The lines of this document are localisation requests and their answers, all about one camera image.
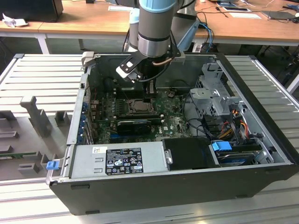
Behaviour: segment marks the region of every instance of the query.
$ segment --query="blue cable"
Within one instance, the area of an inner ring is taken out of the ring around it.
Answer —
[[[212,32],[211,32],[210,28],[207,27],[205,24],[200,23],[200,25],[202,25],[202,26],[208,31],[208,33],[209,33],[209,35],[210,35],[210,43],[209,43],[209,47],[208,47],[208,49],[206,50],[206,52],[208,52],[209,49],[210,49],[210,47],[212,46]]]

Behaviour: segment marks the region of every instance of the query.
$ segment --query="green circuit board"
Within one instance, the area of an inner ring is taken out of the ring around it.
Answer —
[[[96,144],[129,143],[161,141],[163,138],[191,137],[191,132],[182,115],[182,95],[176,95],[174,91],[162,90],[151,99],[151,108],[146,108],[149,113],[163,114],[163,123],[151,126],[149,134],[139,136],[120,136],[117,133],[118,115],[130,114],[132,110],[128,106],[132,101],[136,104],[142,98],[125,97],[118,98],[114,94],[105,94],[99,99],[99,106],[94,117],[95,130],[97,131]]]

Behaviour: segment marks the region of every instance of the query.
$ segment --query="warning label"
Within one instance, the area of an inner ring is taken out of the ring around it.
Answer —
[[[143,173],[141,148],[107,150],[105,172],[107,175]]]

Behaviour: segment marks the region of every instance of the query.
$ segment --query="black computer case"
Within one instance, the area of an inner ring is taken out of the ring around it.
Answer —
[[[56,22],[62,14],[61,0],[0,0],[2,13],[25,21]]]

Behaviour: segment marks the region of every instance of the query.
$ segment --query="motherboard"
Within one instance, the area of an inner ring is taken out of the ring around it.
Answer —
[[[142,92],[105,93],[93,102],[96,144],[161,141],[191,137],[183,118],[184,95],[175,90],[158,90],[155,98]]]

